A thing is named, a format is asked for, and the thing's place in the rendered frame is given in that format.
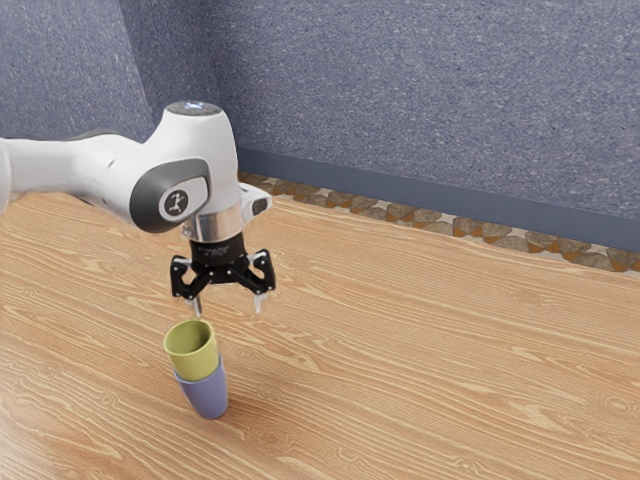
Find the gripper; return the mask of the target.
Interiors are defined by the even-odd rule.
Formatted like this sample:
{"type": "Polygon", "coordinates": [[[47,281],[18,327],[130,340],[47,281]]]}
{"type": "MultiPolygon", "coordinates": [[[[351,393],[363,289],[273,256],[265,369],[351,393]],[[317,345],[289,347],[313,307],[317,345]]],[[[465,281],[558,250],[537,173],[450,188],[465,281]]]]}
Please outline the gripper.
{"type": "Polygon", "coordinates": [[[248,289],[254,298],[257,314],[262,302],[276,288],[276,276],[270,252],[259,250],[247,254],[244,236],[237,234],[218,242],[190,241],[191,259],[175,255],[170,263],[171,293],[183,298],[193,309],[196,318],[203,317],[201,292],[214,283],[237,282],[248,289]],[[192,271],[195,277],[187,283],[185,275],[192,271]]]}

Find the purple cup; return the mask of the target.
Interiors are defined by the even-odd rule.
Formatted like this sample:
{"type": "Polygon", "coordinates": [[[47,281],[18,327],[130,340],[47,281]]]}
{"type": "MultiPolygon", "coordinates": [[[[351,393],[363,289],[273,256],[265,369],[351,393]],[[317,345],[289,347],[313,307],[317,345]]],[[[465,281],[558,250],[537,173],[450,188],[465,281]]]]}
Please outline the purple cup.
{"type": "Polygon", "coordinates": [[[204,419],[221,417],[229,406],[226,370],[221,356],[218,356],[218,360],[217,369],[208,377],[197,381],[187,381],[173,371],[186,400],[204,419]]]}

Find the green cup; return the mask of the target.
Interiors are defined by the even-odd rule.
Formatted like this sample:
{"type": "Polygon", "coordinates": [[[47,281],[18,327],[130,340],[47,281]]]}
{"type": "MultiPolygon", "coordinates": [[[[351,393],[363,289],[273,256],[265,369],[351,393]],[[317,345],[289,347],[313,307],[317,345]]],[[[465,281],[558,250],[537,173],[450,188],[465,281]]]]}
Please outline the green cup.
{"type": "Polygon", "coordinates": [[[219,350],[210,323],[192,319],[174,325],[163,340],[174,371],[190,382],[200,381],[219,367],[219,350]]]}

